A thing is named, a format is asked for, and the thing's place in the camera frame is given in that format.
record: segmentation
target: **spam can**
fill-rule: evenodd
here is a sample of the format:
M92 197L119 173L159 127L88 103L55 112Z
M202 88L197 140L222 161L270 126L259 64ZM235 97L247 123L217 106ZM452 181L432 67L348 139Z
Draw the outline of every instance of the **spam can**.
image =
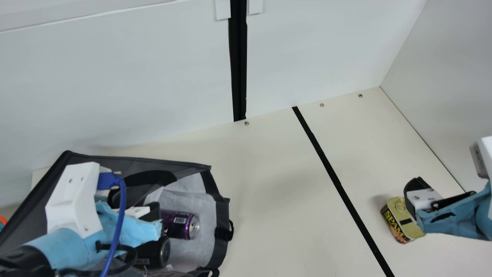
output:
M390 227L395 239L401 244L409 243L425 236L422 230L412 221L403 197L395 197L388 200L383 209L381 209L381 215L388 227Z

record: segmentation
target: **can lid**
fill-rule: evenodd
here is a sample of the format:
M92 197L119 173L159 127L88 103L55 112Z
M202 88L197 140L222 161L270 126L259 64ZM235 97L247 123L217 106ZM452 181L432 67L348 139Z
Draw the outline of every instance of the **can lid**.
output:
M194 216L191 219L190 225L189 225L189 236L190 239L194 239L196 235L198 234L198 230L200 230L200 220L198 219L198 216Z

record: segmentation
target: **soda can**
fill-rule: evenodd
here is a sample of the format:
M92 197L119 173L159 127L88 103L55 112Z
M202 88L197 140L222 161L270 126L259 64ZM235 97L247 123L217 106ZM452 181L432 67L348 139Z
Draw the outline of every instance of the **soda can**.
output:
M166 236L174 239L192 240L200 230L200 219L189 212L161 210L162 229Z
M395 239L401 244L406 244L425 236L411 219L403 197L395 197L388 200L383 209L381 209L381 215Z
M149 269L165 268L171 253L171 244L166 236L156 242L144 243L136 248L138 253L137 267L146 266Z

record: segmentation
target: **black seam strip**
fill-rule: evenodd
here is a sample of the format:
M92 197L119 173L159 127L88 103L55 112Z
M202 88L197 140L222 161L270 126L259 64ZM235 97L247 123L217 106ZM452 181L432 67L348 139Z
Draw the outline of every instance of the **black seam strip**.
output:
M355 224L357 224L357 227L359 227L359 231L361 232L362 236L366 240L367 244L369 245L369 248L371 249L372 253L374 254L374 257L376 258L377 262L379 263L379 266L383 270L384 274L387 277L394 277L393 272L391 272L390 267L388 266L388 263L386 263L386 260L384 259L383 255L381 252L379 252L379 249L377 248L376 243L372 239L371 235L369 234L369 231L367 230L366 226L364 225L361 217L357 213L357 210L355 210L354 205L350 201L350 198L348 197L347 193L343 189L341 182L335 173L335 170L333 170L333 167L331 166L330 162L328 161L328 158L326 157L325 153L323 152L323 149L321 149L321 146L318 143L318 140L314 136L314 134L311 132L311 129L309 128L309 125L305 121L303 115L301 114L301 111L299 111L299 108L297 107L292 107L294 110L294 113L297 116L297 119L299 120L299 123L303 127L307 137L311 141L312 146L316 150L316 153L318 153L319 158L321 159L321 162L323 163L326 172L330 176L333 184L335 185L335 188L338 191L338 194L340 194L341 199L345 203L345 206L347 207L348 211L350 212L350 215L355 221Z
M231 0L229 56L234 121L246 119L247 24L246 0Z

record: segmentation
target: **black bag handle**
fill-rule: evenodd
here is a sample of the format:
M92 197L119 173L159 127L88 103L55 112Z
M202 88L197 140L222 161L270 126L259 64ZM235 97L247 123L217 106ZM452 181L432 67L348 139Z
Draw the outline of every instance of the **black bag handle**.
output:
M230 242L232 240L232 237L234 236L234 224L232 223L232 220L229 219L229 224L231 225L231 230L229 229L224 229L224 228L215 228L215 238L218 240L223 240L226 242Z
M210 277L218 277L220 274L220 271L217 268L204 268L204 267L198 267L196 270L188 273L198 274L196 275L196 277L208 277L210 272L212 272L212 276Z
M150 170L128 175L124 179L128 199L126 208L133 207L151 192L156 190L154 185L166 186L176 182L177 179L170 171ZM111 190L108 195L108 203L112 208L120 205L120 189Z

